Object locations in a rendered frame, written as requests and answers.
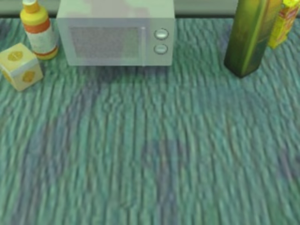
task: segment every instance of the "bottle label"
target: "bottle label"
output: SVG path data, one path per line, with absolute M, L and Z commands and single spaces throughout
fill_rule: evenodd
M 48 29 L 40 33 L 29 33 L 26 31 L 32 50 L 38 54 L 51 52 L 57 44 L 57 37 L 50 24 Z

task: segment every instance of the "microwave handle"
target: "microwave handle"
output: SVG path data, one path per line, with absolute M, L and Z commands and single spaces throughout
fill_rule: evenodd
M 146 27 L 141 27 L 141 53 L 142 53 L 142 65 L 145 66 L 146 63 Z

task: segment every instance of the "microwave window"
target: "microwave window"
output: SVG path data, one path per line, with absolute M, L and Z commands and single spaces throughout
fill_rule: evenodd
M 78 58 L 136 59 L 139 56 L 138 28 L 71 27 Z

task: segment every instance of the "white bottle cap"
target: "white bottle cap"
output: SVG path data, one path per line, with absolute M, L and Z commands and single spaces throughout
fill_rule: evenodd
M 22 1 L 23 1 L 23 4 L 26 6 L 33 5 L 34 3 L 37 2 L 37 0 L 22 0 Z

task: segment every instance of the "bottle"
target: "bottle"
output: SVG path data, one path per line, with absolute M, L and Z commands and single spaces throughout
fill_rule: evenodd
M 239 0 L 224 65 L 243 78 L 257 70 L 282 0 Z
M 47 10 L 37 0 L 22 0 L 20 18 L 32 51 L 40 60 L 49 60 L 58 52 L 57 37 Z

